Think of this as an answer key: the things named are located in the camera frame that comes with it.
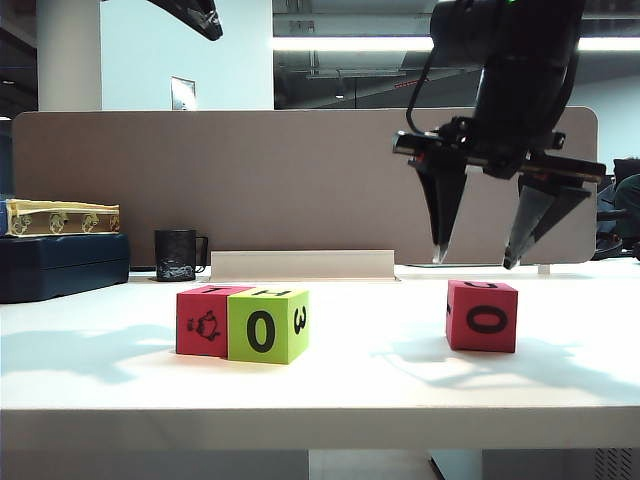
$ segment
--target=mug handle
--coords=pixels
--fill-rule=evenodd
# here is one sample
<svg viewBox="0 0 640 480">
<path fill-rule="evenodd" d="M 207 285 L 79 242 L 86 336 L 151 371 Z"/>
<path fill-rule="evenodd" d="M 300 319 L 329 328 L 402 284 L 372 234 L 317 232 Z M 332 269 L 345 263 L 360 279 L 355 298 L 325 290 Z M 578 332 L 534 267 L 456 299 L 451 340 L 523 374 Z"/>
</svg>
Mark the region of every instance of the mug handle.
<svg viewBox="0 0 640 480">
<path fill-rule="evenodd" d="M 207 268 L 207 253 L 209 253 L 209 237 L 196 237 L 196 241 L 198 239 L 202 240 L 202 245 L 200 246 L 200 265 L 201 267 L 196 268 L 196 273 L 202 273 Z"/>
</svg>

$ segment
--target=ceiling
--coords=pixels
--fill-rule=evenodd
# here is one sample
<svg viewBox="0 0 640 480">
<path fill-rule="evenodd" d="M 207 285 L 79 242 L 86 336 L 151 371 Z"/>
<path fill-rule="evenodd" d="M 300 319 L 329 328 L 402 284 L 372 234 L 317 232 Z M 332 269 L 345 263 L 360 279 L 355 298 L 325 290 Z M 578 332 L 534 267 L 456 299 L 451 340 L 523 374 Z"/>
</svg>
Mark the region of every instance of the ceiling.
<svg viewBox="0 0 640 480">
<path fill-rule="evenodd" d="M 38 109 L 36 0 L 0 0 L 0 116 Z"/>
<path fill-rule="evenodd" d="M 435 3 L 435 0 L 273 0 L 274 36 L 426 35 L 428 14 Z M 635 18 L 621 20 L 621 17 Z M 640 35 L 640 1 L 587 0 L 582 30 L 583 36 Z M 637 55 L 582 55 L 577 81 L 595 81 L 613 74 L 640 74 Z M 412 81 L 419 76 L 425 59 L 424 53 L 405 52 L 274 52 L 276 108 L 406 106 Z M 436 69 L 429 80 L 449 84 L 451 77 L 458 76 L 469 81 L 463 82 L 464 87 L 459 81 L 454 82 L 456 88 L 470 89 L 473 99 L 477 72 Z M 346 99 L 341 102 L 336 99 L 340 83 L 346 87 Z M 374 98 L 384 101 L 374 102 Z"/>
<path fill-rule="evenodd" d="M 609 19 L 629 14 L 640 18 L 640 0 L 587 3 L 589 20 L 583 22 L 584 35 L 640 35 L 640 20 Z M 273 0 L 274 35 L 425 35 L 434 4 L 435 0 Z M 640 74 L 637 55 L 583 55 L 578 82 Z M 276 108 L 375 107 L 374 99 L 381 98 L 386 99 L 385 106 L 404 106 L 425 56 L 405 52 L 275 52 Z M 346 90 L 342 103 L 335 98 L 338 77 Z M 440 89 L 446 90 L 446 85 L 472 88 L 476 78 L 473 71 L 438 69 L 430 80 L 443 83 Z M 36 0 L 0 0 L 0 116 L 13 118 L 20 112 L 37 110 L 37 84 Z"/>
</svg>

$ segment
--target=table surface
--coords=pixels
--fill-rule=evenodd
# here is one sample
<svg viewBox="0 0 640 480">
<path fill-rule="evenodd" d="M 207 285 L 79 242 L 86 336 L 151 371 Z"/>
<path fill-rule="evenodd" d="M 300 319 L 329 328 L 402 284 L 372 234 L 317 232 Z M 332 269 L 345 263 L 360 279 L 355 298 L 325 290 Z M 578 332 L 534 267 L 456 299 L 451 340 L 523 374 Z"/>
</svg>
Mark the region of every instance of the table surface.
<svg viewBox="0 0 640 480">
<path fill-rule="evenodd" d="M 3 448 L 640 446 L 639 262 L 396 275 L 296 283 L 291 365 L 177 355 L 176 293 L 202 277 L 0 306 Z M 449 349 L 448 279 L 519 290 L 515 354 Z"/>
</svg>

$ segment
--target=pink cube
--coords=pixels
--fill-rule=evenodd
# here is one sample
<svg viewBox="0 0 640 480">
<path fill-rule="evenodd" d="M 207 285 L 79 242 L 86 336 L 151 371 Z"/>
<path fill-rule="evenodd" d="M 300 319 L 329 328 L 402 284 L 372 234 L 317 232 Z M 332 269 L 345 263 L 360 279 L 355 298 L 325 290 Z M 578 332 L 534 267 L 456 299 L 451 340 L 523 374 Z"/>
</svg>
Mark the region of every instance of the pink cube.
<svg viewBox="0 0 640 480">
<path fill-rule="evenodd" d="M 506 283 L 449 280 L 447 340 L 453 350 L 516 351 L 518 291 Z"/>
<path fill-rule="evenodd" d="M 176 353 L 227 357 L 227 297 L 252 287 L 207 285 L 178 293 Z"/>
</svg>

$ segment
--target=dark blue box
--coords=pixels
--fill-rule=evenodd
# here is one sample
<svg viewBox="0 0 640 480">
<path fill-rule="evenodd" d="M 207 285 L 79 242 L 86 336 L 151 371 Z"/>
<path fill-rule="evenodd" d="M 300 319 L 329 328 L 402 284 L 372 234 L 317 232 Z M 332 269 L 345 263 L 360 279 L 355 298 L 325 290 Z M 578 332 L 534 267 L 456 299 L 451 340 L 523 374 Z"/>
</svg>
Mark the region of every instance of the dark blue box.
<svg viewBox="0 0 640 480">
<path fill-rule="evenodd" d="M 124 234 L 0 238 L 0 303 L 85 292 L 129 278 Z"/>
</svg>

